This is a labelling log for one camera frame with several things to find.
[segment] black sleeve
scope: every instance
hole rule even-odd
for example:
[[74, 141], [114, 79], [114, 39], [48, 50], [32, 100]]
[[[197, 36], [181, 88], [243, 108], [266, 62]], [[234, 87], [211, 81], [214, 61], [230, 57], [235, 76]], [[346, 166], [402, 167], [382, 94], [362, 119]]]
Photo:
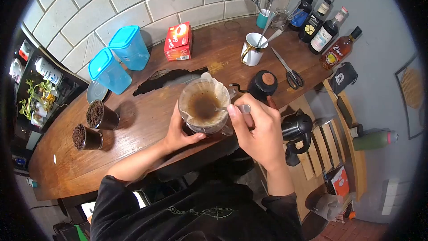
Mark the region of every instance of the black sleeve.
[[135, 195], [113, 176], [101, 181], [91, 221], [91, 240], [111, 240], [126, 219], [140, 209]]
[[283, 229], [289, 230], [291, 236], [303, 240], [296, 199], [296, 193], [286, 196], [270, 195], [265, 197], [261, 204], [266, 207], [266, 212], [283, 226]]

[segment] black shirt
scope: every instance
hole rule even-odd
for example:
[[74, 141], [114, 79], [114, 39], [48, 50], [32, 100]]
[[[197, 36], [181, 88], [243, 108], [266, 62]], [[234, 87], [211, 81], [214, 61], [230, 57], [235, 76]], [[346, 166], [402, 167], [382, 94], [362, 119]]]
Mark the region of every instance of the black shirt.
[[102, 240], [302, 240], [296, 195], [268, 196], [264, 211], [247, 185], [196, 182], [142, 209], [112, 176], [101, 181], [91, 241]]

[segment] wooden countertop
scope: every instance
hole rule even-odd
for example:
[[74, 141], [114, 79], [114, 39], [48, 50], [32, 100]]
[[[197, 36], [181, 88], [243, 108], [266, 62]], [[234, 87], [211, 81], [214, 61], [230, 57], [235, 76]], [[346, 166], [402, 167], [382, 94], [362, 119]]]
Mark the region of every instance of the wooden countertop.
[[[193, 31], [192, 60], [168, 62], [163, 53], [163, 43], [152, 48], [150, 60], [142, 71], [128, 71], [132, 83], [121, 95], [111, 93], [105, 105], [116, 110], [121, 118], [120, 129], [103, 131], [103, 150], [79, 152], [73, 145], [72, 131], [78, 124], [86, 123], [86, 93], [77, 97], [53, 122], [29, 162], [30, 177], [38, 182], [34, 189], [37, 200], [64, 198], [98, 190], [105, 172], [117, 161], [162, 139], [167, 132], [173, 107], [185, 84], [168, 86], [146, 94], [133, 96], [138, 85], [163, 69], [188, 69], [194, 71], [208, 67], [211, 75], [223, 84], [239, 83], [247, 88], [250, 79], [260, 70], [276, 75], [278, 89], [273, 95], [278, 108], [285, 106], [330, 75], [313, 55], [307, 44], [299, 41], [297, 32], [286, 31], [270, 42], [269, 46], [299, 72], [305, 86], [294, 90], [286, 81], [286, 70], [268, 47], [257, 66], [249, 67], [240, 62], [245, 36], [262, 32], [255, 25], [256, 17], [246, 17], [221, 22]], [[273, 33], [268, 29], [267, 36]], [[158, 169], [192, 155], [223, 139], [223, 135], [207, 138], [197, 145], [160, 162]]]

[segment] green bottle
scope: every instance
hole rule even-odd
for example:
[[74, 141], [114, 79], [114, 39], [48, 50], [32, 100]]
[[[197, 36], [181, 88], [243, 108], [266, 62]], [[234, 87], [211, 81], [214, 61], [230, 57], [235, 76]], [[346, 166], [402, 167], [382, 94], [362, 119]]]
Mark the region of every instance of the green bottle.
[[373, 150], [387, 146], [390, 143], [395, 143], [399, 135], [395, 131], [378, 131], [361, 137], [353, 138], [354, 149]]

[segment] black pouch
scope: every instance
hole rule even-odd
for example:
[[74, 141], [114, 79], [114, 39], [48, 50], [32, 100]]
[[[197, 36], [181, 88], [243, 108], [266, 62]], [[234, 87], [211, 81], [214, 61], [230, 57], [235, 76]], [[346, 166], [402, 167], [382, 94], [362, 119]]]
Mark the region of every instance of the black pouch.
[[358, 74], [352, 64], [350, 64], [350, 62], [342, 62], [340, 68], [337, 69], [336, 73], [328, 82], [333, 92], [337, 95], [344, 90], [347, 85], [353, 85], [357, 78]]

